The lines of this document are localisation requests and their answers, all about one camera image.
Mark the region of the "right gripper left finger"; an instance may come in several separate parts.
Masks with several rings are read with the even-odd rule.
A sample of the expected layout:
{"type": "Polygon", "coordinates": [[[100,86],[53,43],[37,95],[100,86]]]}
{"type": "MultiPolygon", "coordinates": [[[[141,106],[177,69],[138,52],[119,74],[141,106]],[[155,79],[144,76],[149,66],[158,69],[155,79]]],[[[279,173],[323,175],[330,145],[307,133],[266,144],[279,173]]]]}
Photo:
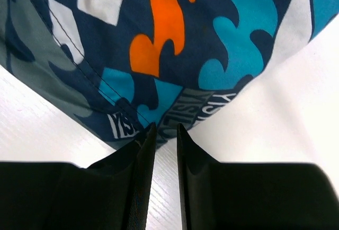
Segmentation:
{"type": "Polygon", "coordinates": [[[1,229],[145,229],[156,127],[87,168],[1,162],[1,229]]]}

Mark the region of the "colourful patterned shorts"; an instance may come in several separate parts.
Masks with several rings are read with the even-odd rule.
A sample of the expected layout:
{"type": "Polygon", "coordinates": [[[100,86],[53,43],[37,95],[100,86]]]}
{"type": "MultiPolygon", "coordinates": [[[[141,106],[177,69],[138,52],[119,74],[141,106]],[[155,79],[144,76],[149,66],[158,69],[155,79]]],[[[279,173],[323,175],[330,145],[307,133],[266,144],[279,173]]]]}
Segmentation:
{"type": "Polygon", "coordinates": [[[1,65],[109,146],[157,144],[306,46],[338,0],[1,0],[1,65]]]}

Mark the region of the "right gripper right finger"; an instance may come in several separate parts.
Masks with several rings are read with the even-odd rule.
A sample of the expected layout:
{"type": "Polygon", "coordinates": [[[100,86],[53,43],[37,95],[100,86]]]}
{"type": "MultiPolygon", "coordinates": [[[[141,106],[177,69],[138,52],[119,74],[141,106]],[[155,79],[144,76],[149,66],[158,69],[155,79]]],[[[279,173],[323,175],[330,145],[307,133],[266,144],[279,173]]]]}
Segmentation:
{"type": "Polygon", "coordinates": [[[183,229],[338,229],[338,199],[310,163],[222,163],[177,127],[183,229]]]}

